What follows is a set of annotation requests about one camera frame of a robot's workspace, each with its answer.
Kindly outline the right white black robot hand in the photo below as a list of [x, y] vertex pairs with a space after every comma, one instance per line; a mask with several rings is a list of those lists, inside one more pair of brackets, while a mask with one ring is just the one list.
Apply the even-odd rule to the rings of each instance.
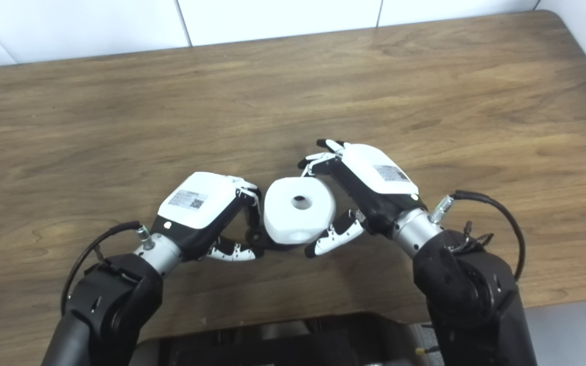
[[426, 212], [419, 188], [386, 153], [368, 144], [319, 139], [326, 152], [298, 162], [303, 177], [330, 176], [356, 205], [333, 222], [305, 248], [309, 259], [323, 255], [363, 232], [392, 238], [409, 213]]

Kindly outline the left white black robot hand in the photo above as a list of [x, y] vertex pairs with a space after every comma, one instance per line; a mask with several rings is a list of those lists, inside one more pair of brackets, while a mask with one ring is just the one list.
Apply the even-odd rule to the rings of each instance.
[[250, 229], [260, 223], [258, 187], [241, 177], [209, 172], [189, 176], [160, 205], [151, 234], [170, 239], [181, 262], [204, 257], [225, 261], [260, 259], [263, 249], [222, 236], [240, 211]]

